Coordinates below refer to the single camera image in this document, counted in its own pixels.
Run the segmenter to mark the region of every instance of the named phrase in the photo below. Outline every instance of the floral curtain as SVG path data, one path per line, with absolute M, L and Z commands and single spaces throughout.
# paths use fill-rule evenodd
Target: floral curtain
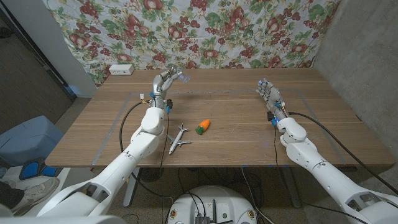
M 309 67 L 340 0 L 43 0 L 100 86 L 135 69 Z

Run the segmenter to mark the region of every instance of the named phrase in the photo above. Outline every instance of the white toy airplane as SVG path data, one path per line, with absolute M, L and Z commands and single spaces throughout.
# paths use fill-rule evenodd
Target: white toy airplane
M 180 132 L 178 133 L 178 135 L 177 135 L 176 138 L 173 138 L 172 136 L 167 135 L 167 137 L 168 137 L 168 138 L 170 139 L 170 141 L 172 142 L 172 143 L 171 143 L 171 144 L 172 144 L 172 147 L 170 147 L 169 155 L 171 155 L 171 153 L 174 152 L 174 149 L 177 147 L 177 145 L 179 145 L 179 146 L 181 147 L 182 144 L 191 143 L 191 141 L 181 141 L 181 140 L 180 140 L 180 139 L 181 139 L 181 136 L 182 136 L 182 133 L 183 133 L 184 131 L 188 131 L 188 128 L 182 128 L 183 125 L 184 125 L 184 124 L 181 124 L 181 126 L 179 126 Z

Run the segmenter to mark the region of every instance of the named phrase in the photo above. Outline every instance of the concrete wall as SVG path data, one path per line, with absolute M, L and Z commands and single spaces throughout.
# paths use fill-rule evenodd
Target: concrete wall
M 69 51 L 63 40 L 62 31 L 43 1 L 3 0 L 3 2 L 76 96 L 93 97 L 97 88 L 81 63 Z
M 398 1 L 342 0 L 314 68 L 398 158 Z

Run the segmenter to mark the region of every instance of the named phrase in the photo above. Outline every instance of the power strip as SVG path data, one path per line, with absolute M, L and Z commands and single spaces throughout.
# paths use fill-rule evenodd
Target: power strip
M 109 71 L 112 75 L 131 75 L 134 67 L 132 65 L 112 65 Z

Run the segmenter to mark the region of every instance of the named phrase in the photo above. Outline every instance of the black joint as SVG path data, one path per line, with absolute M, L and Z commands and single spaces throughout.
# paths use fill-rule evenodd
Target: black joint
M 172 99 L 167 99 L 167 101 L 166 101 L 166 106 L 168 106 L 170 109 L 173 109 L 173 102 L 172 102 Z
M 268 121 L 272 121 L 274 118 L 275 118 L 275 116 L 272 114 L 272 112 L 271 112 L 271 111 L 268 111 L 268 113 L 267 113 L 267 119 L 268 119 Z

